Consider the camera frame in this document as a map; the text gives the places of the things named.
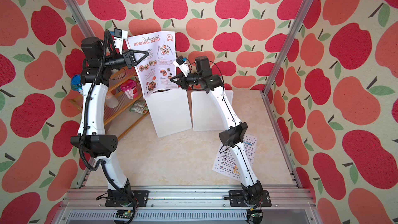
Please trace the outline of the restaurant special menu sheet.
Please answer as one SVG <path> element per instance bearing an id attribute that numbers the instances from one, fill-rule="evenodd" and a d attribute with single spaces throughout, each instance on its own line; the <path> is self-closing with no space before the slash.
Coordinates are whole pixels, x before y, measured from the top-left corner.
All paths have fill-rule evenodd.
<path id="1" fill-rule="evenodd" d="M 174 32 L 159 31 L 132 36 L 127 39 L 127 47 L 149 53 L 149 56 L 135 67 L 144 98 L 159 90 L 178 87 L 170 81 L 176 76 L 176 67 L 173 64 L 176 60 Z"/>

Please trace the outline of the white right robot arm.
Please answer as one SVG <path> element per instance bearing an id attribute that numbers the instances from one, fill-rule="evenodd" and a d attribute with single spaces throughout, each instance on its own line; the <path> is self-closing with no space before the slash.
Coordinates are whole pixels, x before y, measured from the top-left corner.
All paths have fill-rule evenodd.
<path id="1" fill-rule="evenodd" d="M 244 203 L 249 207 L 259 207 L 264 190 L 245 152 L 244 135 L 248 125 L 236 115 L 226 96 L 223 77 L 212 73 L 209 59 L 206 56 L 195 58 L 195 72 L 191 71 L 187 62 L 182 56 L 173 62 L 181 72 L 170 81 L 184 90 L 200 85 L 215 103 L 224 125 L 224 131 L 219 133 L 219 138 L 223 146 L 232 153 L 238 167 Z"/>

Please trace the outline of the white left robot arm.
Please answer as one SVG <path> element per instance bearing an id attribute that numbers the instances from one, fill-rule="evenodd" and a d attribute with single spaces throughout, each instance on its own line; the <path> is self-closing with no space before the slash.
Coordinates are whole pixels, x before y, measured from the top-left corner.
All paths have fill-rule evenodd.
<path id="1" fill-rule="evenodd" d="M 118 140 L 105 132 L 104 110 L 110 77 L 113 69 L 133 68 L 149 56 L 147 51 L 121 50 L 109 32 L 103 40 L 85 38 L 81 43 L 85 55 L 80 75 L 83 89 L 83 111 L 80 127 L 70 143 L 78 148 L 79 156 L 89 171 L 101 168 L 108 181 L 108 198 L 111 202 L 134 206 L 137 200 L 131 191 L 128 178 L 121 171 L 114 154 Z"/>

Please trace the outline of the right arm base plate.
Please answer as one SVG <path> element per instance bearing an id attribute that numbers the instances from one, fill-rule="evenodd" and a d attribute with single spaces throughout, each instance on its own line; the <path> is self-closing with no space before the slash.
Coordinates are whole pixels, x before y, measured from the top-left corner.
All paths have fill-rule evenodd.
<path id="1" fill-rule="evenodd" d="M 224 198 L 230 202 L 231 207 L 271 207 L 271 197 L 267 190 L 261 195 L 254 195 L 243 190 L 230 190 L 229 195 Z"/>

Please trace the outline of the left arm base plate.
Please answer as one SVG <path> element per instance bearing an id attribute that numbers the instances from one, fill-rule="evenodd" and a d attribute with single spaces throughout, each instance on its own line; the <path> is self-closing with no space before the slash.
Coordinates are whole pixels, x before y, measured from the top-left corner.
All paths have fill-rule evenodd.
<path id="1" fill-rule="evenodd" d="M 132 200 L 121 194 L 117 190 L 108 190 L 108 196 L 106 197 L 106 207 L 133 207 Z M 135 190 L 131 193 L 131 198 L 134 200 L 139 207 L 145 207 L 148 201 L 149 191 L 146 190 Z"/>

